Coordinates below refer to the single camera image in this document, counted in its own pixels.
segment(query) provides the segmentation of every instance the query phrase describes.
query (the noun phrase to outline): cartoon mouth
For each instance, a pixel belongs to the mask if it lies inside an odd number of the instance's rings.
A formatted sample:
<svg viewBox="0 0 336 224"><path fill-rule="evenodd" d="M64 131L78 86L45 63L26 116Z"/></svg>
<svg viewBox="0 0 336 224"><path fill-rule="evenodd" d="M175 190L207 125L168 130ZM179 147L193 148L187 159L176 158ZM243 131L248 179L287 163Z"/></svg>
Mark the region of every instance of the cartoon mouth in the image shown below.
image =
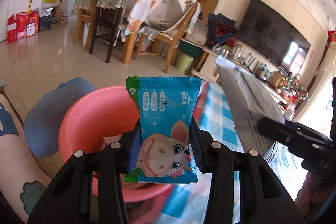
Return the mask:
<svg viewBox="0 0 336 224"><path fill-rule="evenodd" d="M148 147L148 149L147 149L147 151L146 151L146 153L145 153L145 155L144 155L144 157L143 157L143 161L144 161L144 163L145 163L145 167L147 168L147 170L148 170L149 172L151 172L151 173L154 175L154 177L157 177L157 175L152 171L152 168L151 168L151 166L149 165L149 153L150 153L150 151L151 151L151 148L152 148L154 142L155 142L155 139L152 139L152 143L151 143L151 145Z"/></svg>

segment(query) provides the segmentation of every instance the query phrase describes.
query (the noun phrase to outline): tile floor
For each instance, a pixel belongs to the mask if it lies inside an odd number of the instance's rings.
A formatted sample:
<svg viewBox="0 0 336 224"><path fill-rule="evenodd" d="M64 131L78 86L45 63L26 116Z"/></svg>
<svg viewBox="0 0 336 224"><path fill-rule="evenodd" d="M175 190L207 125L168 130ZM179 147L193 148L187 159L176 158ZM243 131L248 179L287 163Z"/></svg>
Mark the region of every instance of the tile floor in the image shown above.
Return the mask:
<svg viewBox="0 0 336 224"><path fill-rule="evenodd" d="M8 84L5 92L24 120L41 97L59 84L75 77L90 81L97 88L125 85L129 76L182 76L174 66L163 72L165 58L140 56L128 65L121 63L122 45L115 46L111 62L105 63L108 45L96 41L93 54L73 43L77 17L53 25L49 31L7 44L0 43L0 77ZM59 152L37 159L40 167L53 177L62 166Z"/></svg>

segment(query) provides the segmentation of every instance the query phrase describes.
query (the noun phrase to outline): flat-screen television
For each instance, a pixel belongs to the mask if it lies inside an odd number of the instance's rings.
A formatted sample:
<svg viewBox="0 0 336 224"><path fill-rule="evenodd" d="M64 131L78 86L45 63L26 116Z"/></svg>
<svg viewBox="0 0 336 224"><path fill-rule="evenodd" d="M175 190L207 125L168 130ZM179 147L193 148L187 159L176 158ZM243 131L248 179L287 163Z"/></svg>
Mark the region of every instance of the flat-screen television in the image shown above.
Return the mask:
<svg viewBox="0 0 336 224"><path fill-rule="evenodd" d="M251 0L236 37L286 73L298 73L308 54L307 39L261 0Z"/></svg>

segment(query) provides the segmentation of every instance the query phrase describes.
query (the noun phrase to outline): metal screw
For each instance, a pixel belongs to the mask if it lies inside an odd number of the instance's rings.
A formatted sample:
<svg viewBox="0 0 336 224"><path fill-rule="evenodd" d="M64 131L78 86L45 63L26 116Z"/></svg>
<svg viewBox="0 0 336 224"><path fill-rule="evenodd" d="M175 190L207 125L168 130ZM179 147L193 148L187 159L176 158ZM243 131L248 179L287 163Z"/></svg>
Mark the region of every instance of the metal screw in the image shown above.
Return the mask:
<svg viewBox="0 0 336 224"><path fill-rule="evenodd" d="M120 142L114 142L114 143L111 143L111 147L112 147L113 149L117 149L117 148L119 148L120 146L121 146Z"/></svg>
<svg viewBox="0 0 336 224"><path fill-rule="evenodd" d="M221 143L219 143L219 142L212 142L211 143L211 146L213 147L213 148L221 148Z"/></svg>
<svg viewBox="0 0 336 224"><path fill-rule="evenodd" d="M251 150L250 150L250 155L256 157L256 156L259 155L259 153L258 153L257 150L251 149Z"/></svg>
<svg viewBox="0 0 336 224"><path fill-rule="evenodd" d="M84 154L84 152L82 150L77 150L74 155L75 155L75 157L79 158L79 157L83 156L83 154Z"/></svg>

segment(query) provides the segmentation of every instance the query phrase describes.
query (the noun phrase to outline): yellow-green bucket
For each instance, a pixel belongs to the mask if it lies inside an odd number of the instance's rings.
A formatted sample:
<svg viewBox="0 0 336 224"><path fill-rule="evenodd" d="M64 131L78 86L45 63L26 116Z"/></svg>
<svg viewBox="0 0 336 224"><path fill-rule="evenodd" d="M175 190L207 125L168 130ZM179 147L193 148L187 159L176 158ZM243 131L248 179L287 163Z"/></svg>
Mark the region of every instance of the yellow-green bucket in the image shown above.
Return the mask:
<svg viewBox="0 0 336 224"><path fill-rule="evenodd" d="M175 67L181 72L188 72L190 71L191 65L193 64L194 60L195 58L193 58L191 55L185 52L181 52Z"/></svg>

